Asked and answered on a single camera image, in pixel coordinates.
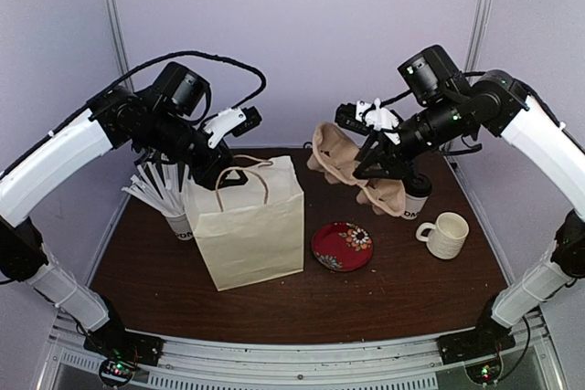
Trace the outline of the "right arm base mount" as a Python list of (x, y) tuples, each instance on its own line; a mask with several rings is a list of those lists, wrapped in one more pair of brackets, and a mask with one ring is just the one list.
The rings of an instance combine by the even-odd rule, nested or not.
[(484, 356), (496, 355), (498, 351), (516, 346), (512, 335), (495, 340), (488, 335), (480, 335), (476, 330), (453, 332), (437, 339), (443, 364), (466, 362)]

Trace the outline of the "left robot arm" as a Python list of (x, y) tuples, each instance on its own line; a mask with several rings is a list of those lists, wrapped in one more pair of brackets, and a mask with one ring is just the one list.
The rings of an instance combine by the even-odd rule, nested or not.
[(234, 164), (224, 142), (258, 126), (261, 116), (240, 104), (191, 121), (200, 101), (211, 101), (209, 83), (189, 68), (168, 63), (140, 91), (111, 85), (1, 174), (1, 272), (25, 282), (74, 317), (88, 341), (112, 357), (131, 350), (131, 336), (113, 306), (79, 284), (43, 246), (31, 211), (79, 169), (131, 142), (136, 151), (156, 151), (169, 163), (184, 163), (206, 189), (232, 184)]

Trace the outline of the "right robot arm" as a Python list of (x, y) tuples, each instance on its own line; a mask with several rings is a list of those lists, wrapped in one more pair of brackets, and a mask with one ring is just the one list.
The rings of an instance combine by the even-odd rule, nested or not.
[(418, 156), (486, 131), (533, 168), (525, 202), (558, 193), (569, 210), (546, 252), (486, 303), (468, 338), (473, 352), (485, 355), (529, 311), (584, 277), (584, 150), (530, 86), (501, 69), (464, 72), (434, 45), (407, 59), (398, 72), (419, 112), (403, 119), (390, 109), (391, 99), (359, 100), (337, 111), (338, 124), (367, 139), (356, 157), (355, 177), (407, 182)]

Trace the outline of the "white paper cup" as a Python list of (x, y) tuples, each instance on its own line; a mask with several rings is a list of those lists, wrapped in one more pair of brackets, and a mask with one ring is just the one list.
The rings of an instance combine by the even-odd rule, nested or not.
[(406, 194), (405, 209), (401, 217), (406, 220), (415, 220), (428, 200), (427, 196)]

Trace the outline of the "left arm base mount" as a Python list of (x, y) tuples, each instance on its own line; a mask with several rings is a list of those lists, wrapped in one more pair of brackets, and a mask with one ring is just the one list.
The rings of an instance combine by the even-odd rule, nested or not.
[(127, 332), (121, 341), (115, 341), (112, 344), (101, 343), (94, 335), (91, 335), (85, 339), (83, 348), (115, 361), (157, 366), (163, 352), (164, 343), (164, 340), (160, 337), (138, 332)]

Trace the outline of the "black plastic cup lid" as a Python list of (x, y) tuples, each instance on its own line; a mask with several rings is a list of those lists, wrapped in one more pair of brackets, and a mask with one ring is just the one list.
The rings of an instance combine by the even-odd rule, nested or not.
[(411, 197), (425, 198), (432, 193), (431, 180), (424, 174), (417, 174), (411, 178), (404, 179), (403, 184), (406, 194)]

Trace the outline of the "cream paper bag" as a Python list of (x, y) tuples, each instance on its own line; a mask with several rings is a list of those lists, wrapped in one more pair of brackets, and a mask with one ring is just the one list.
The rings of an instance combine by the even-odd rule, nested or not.
[(206, 189), (186, 183), (185, 213), (216, 290), (303, 272), (304, 192), (292, 157), (232, 166), (243, 185)]

